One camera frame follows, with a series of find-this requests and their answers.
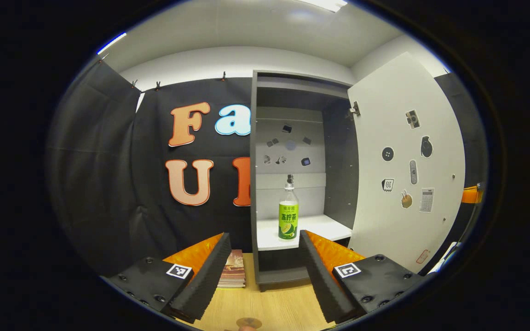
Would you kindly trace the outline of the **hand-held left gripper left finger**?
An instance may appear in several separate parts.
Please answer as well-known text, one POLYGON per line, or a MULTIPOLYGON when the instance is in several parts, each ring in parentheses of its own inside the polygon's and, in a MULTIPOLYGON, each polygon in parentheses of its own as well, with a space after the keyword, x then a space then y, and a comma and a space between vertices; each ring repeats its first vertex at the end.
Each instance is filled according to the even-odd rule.
POLYGON ((210 304, 230 253, 230 235, 221 233, 166 258, 143 257, 102 279, 147 308, 193 324, 210 304))

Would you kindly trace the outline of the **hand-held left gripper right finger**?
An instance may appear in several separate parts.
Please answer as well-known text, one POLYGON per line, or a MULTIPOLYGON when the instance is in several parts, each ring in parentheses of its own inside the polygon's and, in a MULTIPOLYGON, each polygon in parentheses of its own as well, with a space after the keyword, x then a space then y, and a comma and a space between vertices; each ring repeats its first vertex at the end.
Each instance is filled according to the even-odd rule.
POLYGON ((299 250, 327 322, 370 314, 425 280, 383 254, 364 257, 307 230, 300 231, 299 250))

